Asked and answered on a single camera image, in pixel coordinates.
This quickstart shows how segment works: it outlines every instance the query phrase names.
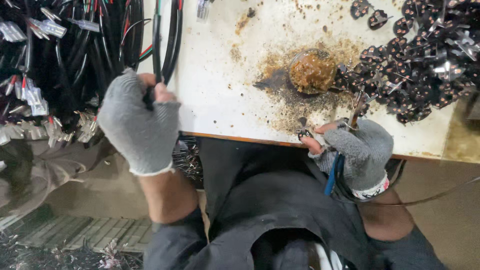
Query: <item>forearm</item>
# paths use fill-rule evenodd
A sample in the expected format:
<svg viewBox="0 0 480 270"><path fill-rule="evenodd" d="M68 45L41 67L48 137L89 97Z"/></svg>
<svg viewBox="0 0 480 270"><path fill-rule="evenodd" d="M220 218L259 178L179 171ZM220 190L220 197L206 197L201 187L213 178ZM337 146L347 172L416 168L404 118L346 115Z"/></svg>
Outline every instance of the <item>forearm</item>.
<svg viewBox="0 0 480 270"><path fill-rule="evenodd" d="M178 170L138 178L153 222L168 224L181 220L198 206L195 188Z"/></svg>
<svg viewBox="0 0 480 270"><path fill-rule="evenodd" d="M386 191L374 201L380 204L401 203L394 190ZM396 241L408 235L415 222L405 207L380 207L369 204L358 204L367 235L382 241Z"/></svg>

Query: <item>glove cuff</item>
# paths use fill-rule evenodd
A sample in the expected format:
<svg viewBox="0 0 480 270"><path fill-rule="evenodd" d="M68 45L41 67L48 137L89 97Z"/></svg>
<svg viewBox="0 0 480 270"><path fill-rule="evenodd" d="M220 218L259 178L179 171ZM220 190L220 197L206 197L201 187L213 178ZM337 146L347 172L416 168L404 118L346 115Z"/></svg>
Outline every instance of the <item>glove cuff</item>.
<svg viewBox="0 0 480 270"><path fill-rule="evenodd" d="M175 173L175 168L172 168L172 166L173 166L173 161L170 161L170 163L168 164L167 167L165 167L165 168L163 168L159 171L156 171L156 172L144 172L145 169L138 171L138 170L136 170L132 167L130 167L130 172L133 173L136 176L155 176L155 175L159 175L159 174L166 173L166 172Z"/></svg>
<svg viewBox="0 0 480 270"><path fill-rule="evenodd" d="M378 184L366 190L352 189L352 194L359 199L365 200L382 193L387 190L389 186L390 181L387 178L387 172L385 172L385 176Z"/></svg>

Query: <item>green wire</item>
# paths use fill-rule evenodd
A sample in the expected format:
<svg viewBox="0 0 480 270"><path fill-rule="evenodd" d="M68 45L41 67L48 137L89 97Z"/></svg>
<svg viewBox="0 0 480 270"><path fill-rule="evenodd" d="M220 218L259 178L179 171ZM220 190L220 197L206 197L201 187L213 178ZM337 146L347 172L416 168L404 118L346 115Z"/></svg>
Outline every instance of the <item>green wire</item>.
<svg viewBox="0 0 480 270"><path fill-rule="evenodd" d="M152 48L148 49L148 51L146 51L144 54L140 55L140 59L142 59L143 57L145 57L145 55L147 55L149 52L152 51Z"/></svg>

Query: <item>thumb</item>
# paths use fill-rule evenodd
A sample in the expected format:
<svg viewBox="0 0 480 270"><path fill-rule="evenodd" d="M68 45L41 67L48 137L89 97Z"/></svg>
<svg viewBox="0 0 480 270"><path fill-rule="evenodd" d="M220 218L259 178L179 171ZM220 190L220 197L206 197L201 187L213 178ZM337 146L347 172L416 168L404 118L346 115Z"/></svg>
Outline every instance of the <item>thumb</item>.
<svg viewBox="0 0 480 270"><path fill-rule="evenodd" d="M308 147L308 150L313 155L322 154L324 151L324 149L322 148L322 145L320 145L320 143L314 138L301 137L300 141L303 142Z"/></svg>

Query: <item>pile of cables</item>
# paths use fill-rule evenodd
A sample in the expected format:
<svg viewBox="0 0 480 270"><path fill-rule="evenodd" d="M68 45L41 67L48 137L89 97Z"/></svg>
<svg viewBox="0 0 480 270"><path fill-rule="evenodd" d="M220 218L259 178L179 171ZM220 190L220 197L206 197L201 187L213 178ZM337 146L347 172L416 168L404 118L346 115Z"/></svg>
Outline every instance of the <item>pile of cables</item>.
<svg viewBox="0 0 480 270"><path fill-rule="evenodd" d="M154 68L165 83L180 50L181 11L173 1L166 60ZM96 115L110 82L151 55L160 65L159 20L154 44L142 51L148 21L143 0L0 0L0 145L98 141Z"/></svg>

